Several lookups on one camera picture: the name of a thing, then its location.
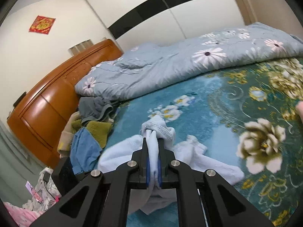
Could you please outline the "light blue sweatshirt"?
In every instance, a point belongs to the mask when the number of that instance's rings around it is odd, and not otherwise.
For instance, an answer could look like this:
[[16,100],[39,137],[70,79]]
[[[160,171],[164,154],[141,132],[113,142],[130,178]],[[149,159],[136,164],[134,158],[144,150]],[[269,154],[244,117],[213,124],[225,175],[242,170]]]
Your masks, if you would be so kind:
[[188,135],[185,141],[175,143],[174,128],[168,127],[163,118],[156,115],[142,124],[142,133],[126,138],[107,148],[99,158],[97,169],[103,173],[114,171],[119,165],[131,160],[133,152],[142,149],[147,143],[149,153],[149,185],[145,190],[131,190],[128,214],[141,210],[149,215],[176,202],[176,191],[161,189],[159,184],[160,170],[158,168],[159,147],[157,140],[164,140],[164,147],[173,151],[177,160],[186,163],[193,170],[204,172],[213,169],[229,184],[234,185],[244,178],[244,173],[237,166],[227,165],[205,156],[207,147],[201,144],[193,135]]

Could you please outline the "blue folded cloth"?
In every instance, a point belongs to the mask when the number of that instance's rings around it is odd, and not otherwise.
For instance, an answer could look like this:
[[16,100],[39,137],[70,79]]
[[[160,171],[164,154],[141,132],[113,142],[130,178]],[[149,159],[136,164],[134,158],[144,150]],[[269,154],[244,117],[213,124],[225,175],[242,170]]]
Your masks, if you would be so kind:
[[102,148],[86,128],[81,128],[73,136],[70,161],[75,175],[96,168]]

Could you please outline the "beige and yellow fuzzy garment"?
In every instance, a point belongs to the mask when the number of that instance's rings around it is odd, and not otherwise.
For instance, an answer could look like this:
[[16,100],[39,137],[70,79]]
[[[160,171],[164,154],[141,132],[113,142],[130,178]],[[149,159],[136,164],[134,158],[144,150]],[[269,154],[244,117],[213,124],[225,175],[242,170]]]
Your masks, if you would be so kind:
[[105,122],[89,121],[85,126],[83,126],[81,124],[79,111],[73,113],[67,121],[65,128],[61,132],[57,152],[60,154],[60,157],[67,157],[70,155],[73,137],[77,131],[80,130],[80,128],[86,128],[92,137],[98,142],[100,147],[104,149],[106,147],[107,138],[111,132],[113,123],[114,120],[107,117]]

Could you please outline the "pink plush item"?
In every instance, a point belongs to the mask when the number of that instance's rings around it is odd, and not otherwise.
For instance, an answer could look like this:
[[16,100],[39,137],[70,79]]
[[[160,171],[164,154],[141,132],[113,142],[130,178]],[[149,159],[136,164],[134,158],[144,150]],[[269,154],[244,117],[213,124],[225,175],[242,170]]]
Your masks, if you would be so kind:
[[6,210],[20,227],[28,227],[40,216],[40,212],[30,211],[28,209],[19,208],[9,202],[4,202]]

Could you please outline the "orange wooden headboard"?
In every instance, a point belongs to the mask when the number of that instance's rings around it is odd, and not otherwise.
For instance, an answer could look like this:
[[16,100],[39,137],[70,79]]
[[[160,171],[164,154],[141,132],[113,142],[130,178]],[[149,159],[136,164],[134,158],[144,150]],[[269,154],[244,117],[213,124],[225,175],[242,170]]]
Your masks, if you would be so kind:
[[61,132],[80,99],[74,86],[93,66],[121,55],[112,40],[103,40],[52,70],[14,108],[7,120],[10,130],[44,165],[55,168],[60,160]]

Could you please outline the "grey garment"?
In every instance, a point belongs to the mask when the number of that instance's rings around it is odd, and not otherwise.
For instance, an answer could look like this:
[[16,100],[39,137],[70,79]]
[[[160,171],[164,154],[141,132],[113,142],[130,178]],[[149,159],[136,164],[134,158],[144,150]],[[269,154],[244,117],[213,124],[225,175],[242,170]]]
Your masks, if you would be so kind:
[[103,97],[81,97],[78,110],[85,126],[90,121],[104,122],[111,118],[119,106],[118,100],[110,101]]

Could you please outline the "pink fluffy blanket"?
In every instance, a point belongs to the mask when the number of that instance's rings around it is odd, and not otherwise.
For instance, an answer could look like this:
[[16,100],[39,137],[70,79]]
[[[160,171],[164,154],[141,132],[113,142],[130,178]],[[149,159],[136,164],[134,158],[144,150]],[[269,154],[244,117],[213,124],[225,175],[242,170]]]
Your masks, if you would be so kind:
[[296,105],[296,112],[299,115],[301,122],[303,123],[303,101],[299,101]]

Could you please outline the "blue floral quilt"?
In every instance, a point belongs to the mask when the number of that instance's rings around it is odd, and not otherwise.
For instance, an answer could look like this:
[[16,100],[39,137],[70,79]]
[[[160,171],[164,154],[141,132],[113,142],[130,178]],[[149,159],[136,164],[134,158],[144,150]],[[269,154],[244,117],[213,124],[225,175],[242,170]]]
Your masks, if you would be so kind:
[[170,46],[142,44],[92,67],[81,96],[130,100],[222,68],[302,56],[302,40],[262,23],[215,31]]

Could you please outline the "wall switch panel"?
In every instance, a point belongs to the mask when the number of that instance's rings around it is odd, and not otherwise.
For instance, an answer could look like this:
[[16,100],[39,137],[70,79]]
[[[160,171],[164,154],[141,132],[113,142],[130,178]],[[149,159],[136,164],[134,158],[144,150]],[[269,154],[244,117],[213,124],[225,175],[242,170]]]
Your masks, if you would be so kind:
[[72,46],[71,48],[68,49],[68,51],[72,54],[72,55],[77,55],[80,52],[92,47],[94,44],[91,40],[85,40],[77,45]]

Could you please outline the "red wall decoration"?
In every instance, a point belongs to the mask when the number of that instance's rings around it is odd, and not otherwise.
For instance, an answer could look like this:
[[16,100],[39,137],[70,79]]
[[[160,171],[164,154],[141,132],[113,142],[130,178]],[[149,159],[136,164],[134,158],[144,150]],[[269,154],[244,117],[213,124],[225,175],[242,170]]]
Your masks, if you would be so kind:
[[48,35],[54,22],[55,22],[55,18],[38,15],[34,20],[34,22],[32,23],[32,25],[30,26],[29,32]]

